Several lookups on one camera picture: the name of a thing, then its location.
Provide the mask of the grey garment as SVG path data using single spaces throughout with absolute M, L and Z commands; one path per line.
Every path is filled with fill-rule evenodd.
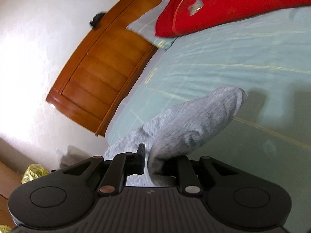
M 172 106 L 110 146 L 104 159 L 134 153 L 140 144 L 145 144 L 144 174 L 129 176 L 127 185 L 172 186 L 173 179 L 162 173 L 165 160 L 189 155 L 218 135 L 247 97 L 248 93 L 241 88 L 223 85 L 207 96 Z

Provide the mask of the wooden headboard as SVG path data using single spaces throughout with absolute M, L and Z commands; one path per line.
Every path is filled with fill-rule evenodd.
M 120 0 L 81 41 L 46 101 L 69 119 L 104 136 L 157 47 L 126 29 L 162 0 Z

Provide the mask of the light green checked bedsheet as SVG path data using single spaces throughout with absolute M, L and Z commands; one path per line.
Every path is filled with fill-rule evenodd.
M 173 105 L 227 84 L 248 99 L 230 125 L 191 154 L 277 183 L 292 198 L 290 232 L 310 229 L 310 7 L 276 10 L 176 39 L 158 51 L 120 105 L 108 156 L 129 132 Z

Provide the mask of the yellow plastic bag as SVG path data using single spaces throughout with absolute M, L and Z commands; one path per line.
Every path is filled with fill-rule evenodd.
M 1 163 L 1 232 L 10 232 L 15 224 L 8 211 L 8 198 L 21 184 L 38 179 L 49 172 L 40 164 L 31 164 L 23 176 Z

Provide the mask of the checked pillow under red pillow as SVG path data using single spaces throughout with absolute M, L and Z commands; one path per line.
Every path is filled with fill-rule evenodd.
M 157 48 L 162 48 L 167 50 L 171 47 L 171 45 L 176 40 L 176 37 L 173 38 L 166 38 L 166 37 L 158 37 L 156 36 L 156 21 L 163 10 L 166 8 L 170 0 L 162 0 L 159 5 L 154 7 L 153 9 L 149 10 L 139 19 L 135 20 L 134 22 L 130 23 L 126 30 L 134 32 L 135 34 L 140 35 L 149 43 L 154 45 Z

